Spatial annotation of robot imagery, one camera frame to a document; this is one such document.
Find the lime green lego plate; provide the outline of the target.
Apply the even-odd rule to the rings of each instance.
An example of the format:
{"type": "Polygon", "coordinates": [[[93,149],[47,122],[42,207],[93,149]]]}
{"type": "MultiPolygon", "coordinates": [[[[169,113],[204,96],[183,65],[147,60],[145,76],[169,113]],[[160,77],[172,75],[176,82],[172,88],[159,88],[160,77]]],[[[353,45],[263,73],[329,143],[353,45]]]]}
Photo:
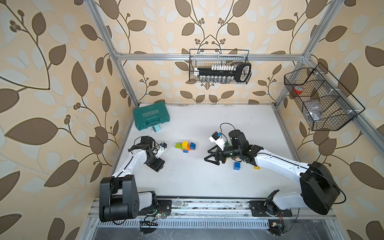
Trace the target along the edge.
{"type": "Polygon", "coordinates": [[[176,144],[176,146],[175,146],[175,148],[177,148],[177,149],[182,149],[182,148],[183,148],[183,146],[182,146],[182,144],[181,144],[181,143],[177,143],[177,144],[176,144]]]}

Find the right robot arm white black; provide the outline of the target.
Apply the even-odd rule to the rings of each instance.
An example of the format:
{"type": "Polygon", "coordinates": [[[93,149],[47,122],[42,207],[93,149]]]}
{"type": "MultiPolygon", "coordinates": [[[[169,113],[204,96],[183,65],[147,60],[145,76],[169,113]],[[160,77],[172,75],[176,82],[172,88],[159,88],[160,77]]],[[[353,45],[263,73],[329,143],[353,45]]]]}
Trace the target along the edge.
{"type": "Polygon", "coordinates": [[[215,146],[208,150],[204,160],[218,166],[231,157],[272,170],[299,185],[297,189],[289,191],[274,190],[265,199],[259,210],[271,217],[291,208],[309,208],[317,214],[327,215],[341,193],[330,171],[321,163],[306,164],[289,160],[257,145],[251,145],[248,149],[234,146],[221,149],[215,146]]]}

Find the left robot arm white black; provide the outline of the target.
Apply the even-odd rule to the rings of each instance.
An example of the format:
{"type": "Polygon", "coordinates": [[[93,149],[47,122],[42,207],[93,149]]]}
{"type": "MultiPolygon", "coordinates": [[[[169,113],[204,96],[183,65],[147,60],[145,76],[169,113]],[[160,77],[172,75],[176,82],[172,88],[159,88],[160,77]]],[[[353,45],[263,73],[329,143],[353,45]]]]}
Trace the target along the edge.
{"type": "Polygon", "coordinates": [[[128,159],[117,171],[100,182],[99,219],[101,222],[135,219],[139,213],[154,216],[159,212],[154,191],[139,192],[135,174],[143,165],[159,172],[165,161],[153,152],[149,144],[137,144],[129,149],[128,159]]]}

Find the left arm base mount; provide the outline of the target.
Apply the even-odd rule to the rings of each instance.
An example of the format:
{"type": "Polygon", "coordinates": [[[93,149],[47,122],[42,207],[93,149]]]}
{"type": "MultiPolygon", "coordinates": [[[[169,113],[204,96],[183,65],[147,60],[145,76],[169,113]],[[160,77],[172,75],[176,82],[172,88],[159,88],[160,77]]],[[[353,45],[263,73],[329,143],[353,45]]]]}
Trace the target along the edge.
{"type": "Polygon", "coordinates": [[[138,216],[160,216],[161,218],[166,218],[171,214],[172,211],[172,201],[171,200],[157,200],[155,203],[152,203],[151,206],[146,207],[139,211],[138,216]]]}

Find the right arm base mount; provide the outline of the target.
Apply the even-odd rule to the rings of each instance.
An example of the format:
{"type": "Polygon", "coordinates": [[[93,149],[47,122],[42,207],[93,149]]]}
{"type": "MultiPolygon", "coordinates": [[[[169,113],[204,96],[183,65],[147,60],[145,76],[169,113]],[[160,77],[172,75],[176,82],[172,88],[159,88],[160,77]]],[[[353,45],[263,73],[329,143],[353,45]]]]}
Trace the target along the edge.
{"type": "Polygon", "coordinates": [[[292,217],[291,210],[281,210],[273,202],[254,200],[249,201],[253,217],[292,217]]]}

